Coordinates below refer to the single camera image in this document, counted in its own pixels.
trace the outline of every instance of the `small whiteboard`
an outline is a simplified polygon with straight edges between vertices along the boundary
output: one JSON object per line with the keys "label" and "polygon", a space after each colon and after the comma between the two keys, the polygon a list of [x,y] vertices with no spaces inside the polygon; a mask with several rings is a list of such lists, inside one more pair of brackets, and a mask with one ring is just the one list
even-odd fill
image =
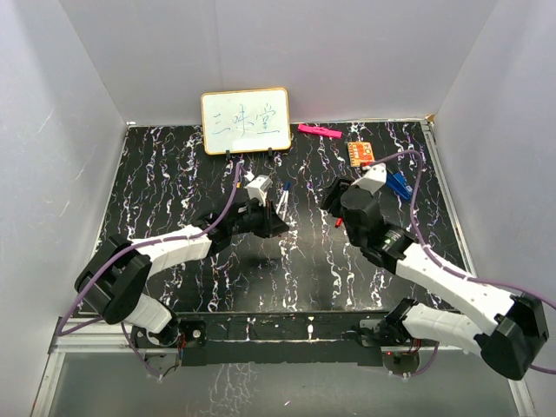
{"label": "small whiteboard", "polygon": [[292,144],[285,89],[205,93],[201,109],[209,155],[284,150]]}

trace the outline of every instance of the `black table surface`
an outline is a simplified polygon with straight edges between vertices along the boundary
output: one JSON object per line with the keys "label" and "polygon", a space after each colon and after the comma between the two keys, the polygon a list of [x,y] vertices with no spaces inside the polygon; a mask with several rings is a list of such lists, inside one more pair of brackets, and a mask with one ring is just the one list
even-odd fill
{"label": "black table surface", "polygon": [[[341,130],[341,139],[309,136],[292,125],[288,152],[243,156],[247,171],[269,175],[269,197],[278,202],[291,183],[285,221],[290,231],[260,239],[242,235],[230,248],[203,261],[192,261],[149,278],[149,294],[176,312],[284,312],[389,310],[404,297],[448,308],[436,295],[375,267],[349,245],[343,228],[319,209],[323,188],[337,176],[357,178],[347,142],[371,142],[376,159],[403,149],[425,158],[417,197],[423,235],[435,252],[463,268],[462,256],[431,156],[419,122],[321,123]],[[416,163],[399,158],[389,166],[413,184]],[[200,126],[129,129],[100,241],[114,233],[144,238],[174,231],[197,215],[220,209],[231,190],[232,162],[208,156]],[[410,230],[409,204],[393,190],[378,193],[381,211]],[[82,313],[91,311],[83,306]]]}

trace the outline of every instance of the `orange circuit board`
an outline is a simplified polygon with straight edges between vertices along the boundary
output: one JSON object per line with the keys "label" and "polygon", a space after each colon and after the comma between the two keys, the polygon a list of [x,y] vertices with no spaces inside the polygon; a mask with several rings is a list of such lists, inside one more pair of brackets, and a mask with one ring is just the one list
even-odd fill
{"label": "orange circuit board", "polygon": [[347,151],[352,167],[360,167],[363,162],[374,161],[373,148],[369,142],[348,142]]}

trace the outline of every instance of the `white backdrop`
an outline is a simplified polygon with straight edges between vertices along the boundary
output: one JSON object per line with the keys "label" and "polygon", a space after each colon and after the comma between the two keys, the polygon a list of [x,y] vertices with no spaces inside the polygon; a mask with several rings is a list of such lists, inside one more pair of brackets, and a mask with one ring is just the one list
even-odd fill
{"label": "white backdrop", "polygon": [[0,0],[0,415],[29,415],[125,124],[56,0]]}
{"label": "white backdrop", "polygon": [[[436,118],[479,275],[553,300],[555,43],[553,0],[500,0]],[[556,367],[556,314],[546,315],[552,339],[536,364]],[[539,416],[553,416],[556,377],[530,370],[526,381]]]}
{"label": "white backdrop", "polygon": [[436,113],[495,0],[61,0],[124,120],[284,87],[293,122]]}

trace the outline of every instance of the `chinese characters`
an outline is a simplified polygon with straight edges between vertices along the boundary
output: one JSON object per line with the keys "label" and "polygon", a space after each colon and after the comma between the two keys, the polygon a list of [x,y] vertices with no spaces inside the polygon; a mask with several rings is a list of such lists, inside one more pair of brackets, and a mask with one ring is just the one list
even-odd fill
{"label": "chinese characters", "polygon": [[226,121],[224,120],[225,117],[222,116],[222,113],[213,115],[213,118],[215,119],[215,126],[220,126],[216,126],[215,131],[212,133],[214,135],[220,135],[226,131],[240,130],[242,137],[244,137],[246,133],[253,133],[256,135],[280,133],[280,130],[271,129],[269,126],[275,115],[276,110],[272,109],[272,105],[268,103],[262,110],[256,110],[253,115],[248,113],[248,109],[246,109],[245,105],[240,104],[239,111],[232,116],[231,121],[228,120],[228,124],[226,124]]}

